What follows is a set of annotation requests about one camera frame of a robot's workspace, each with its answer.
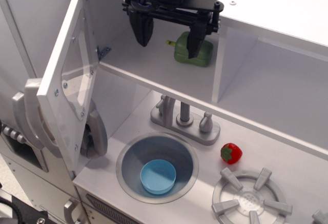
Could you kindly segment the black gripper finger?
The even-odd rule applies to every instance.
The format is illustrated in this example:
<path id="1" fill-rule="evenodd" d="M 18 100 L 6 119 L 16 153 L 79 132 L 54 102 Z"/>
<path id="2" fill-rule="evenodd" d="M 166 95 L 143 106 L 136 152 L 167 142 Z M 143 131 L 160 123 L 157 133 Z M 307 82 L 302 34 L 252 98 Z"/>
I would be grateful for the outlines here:
<path id="1" fill-rule="evenodd" d="M 145 13 L 131 10 L 129 12 L 129 20 L 137 42 L 141 46 L 146 47 L 153 34 L 153 18 Z"/>
<path id="2" fill-rule="evenodd" d="M 195 58 L 199 55 L 203 41 L 208 35 L 209 23 L 206 21 L 195 21 L 190 26 L 187 39 L 188 58 Z"/>

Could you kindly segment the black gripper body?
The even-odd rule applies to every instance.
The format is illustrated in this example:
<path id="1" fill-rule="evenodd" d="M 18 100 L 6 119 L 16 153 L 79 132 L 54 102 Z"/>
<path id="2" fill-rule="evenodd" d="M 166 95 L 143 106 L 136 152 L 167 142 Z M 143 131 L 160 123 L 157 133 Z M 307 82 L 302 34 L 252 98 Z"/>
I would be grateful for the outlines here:
<path id="1" fill-rule="evenodd" d="M 186 26 L 202 25 L 205 33 L 217 32 L 222 2 L 218 0 L 124 0 L 128 15 L 156 18 Z"/>

